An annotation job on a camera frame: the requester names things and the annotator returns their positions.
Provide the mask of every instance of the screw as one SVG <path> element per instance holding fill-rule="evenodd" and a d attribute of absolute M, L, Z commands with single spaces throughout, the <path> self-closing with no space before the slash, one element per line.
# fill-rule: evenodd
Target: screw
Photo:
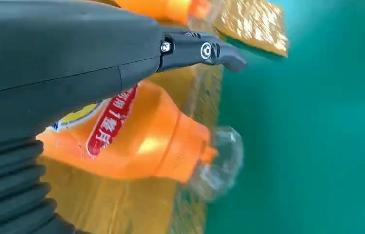
<path fill-rule="evenodd" d="M 205 42 L 204 44 L 202 44 L 201 56 L 203 59 L 208 59 L 211 56 L 211 52 L 212 52 L 211 44 L 209 44 L 208 42 Z"/>
<path fill-rule="evenodd" d="M 161 44 L 161 51 L 163 53 L 165 53 L 165 52 L 168 52 L 170 50 L 171 50 L 171 44 L 169 42 L 166 42 L 166 41 L 162 42 L 162 44 Z"/>

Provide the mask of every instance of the orange plastic bottle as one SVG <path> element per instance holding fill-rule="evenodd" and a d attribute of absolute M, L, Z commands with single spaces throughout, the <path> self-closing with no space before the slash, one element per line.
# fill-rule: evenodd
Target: orange plastic bottle
<path fill-rule="evenodd" d="M 103 177 L 170 178 L 193 183 L 196 190 L 215 183 L 210 179 L 215 170 L 209 169 L 218 151 L 211 147 L 211 132 L 180 112 L 165 90 L 149 81 L 67 115 L 37 138 L 44 142 L 45 156 Z M 238 151 L 242 144 L 239 136 L 236 140 Z M 225 184 L 218 192 L 236 177 L 242 151 L 234 156 L 224 160 L 232 168 L 228 178 L 218 182 Z M 199 193 L 208 200 L 216 194 L 212 188 Z"/>
<path fill-rule="evenodd" d="M 220 0 L 114 0 L 120 7 L 163 20 L 187 24 L 189 17 L 215 18 Z"/>

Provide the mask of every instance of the reflective gold foil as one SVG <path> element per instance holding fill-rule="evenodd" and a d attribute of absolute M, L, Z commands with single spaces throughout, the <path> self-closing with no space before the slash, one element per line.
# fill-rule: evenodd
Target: reflective gold foil
<path fill-rule="evenodd" d="M 265 0 L 224 0 L 215 27 L 243 43 L 287 56 L 289 41 L 283 30 L 283 13 Z"/>

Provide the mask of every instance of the ribbed rubber grip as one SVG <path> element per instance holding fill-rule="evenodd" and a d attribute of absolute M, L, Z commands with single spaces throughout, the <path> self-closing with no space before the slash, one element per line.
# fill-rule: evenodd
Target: ribbed rubber grip
<path fill-rule="evenodd" d="M 43 143 L 20 139 L 0 144 L 0 234 L 84 233 L 54 213 L 46 199 L 50 186 L 40 182 L 46 169 L 36 164 Z"/>

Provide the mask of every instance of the teal background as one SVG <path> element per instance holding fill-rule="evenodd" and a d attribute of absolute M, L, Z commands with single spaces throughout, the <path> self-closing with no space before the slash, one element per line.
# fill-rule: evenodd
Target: teal background
<path fill-rule="evenodd" d="M 271 2 L 289 58 L 230 41 L 249 64 L 225 71 L 220 125 L 245 162 L 206 233 L 365 234 L 365 0 Z"/>

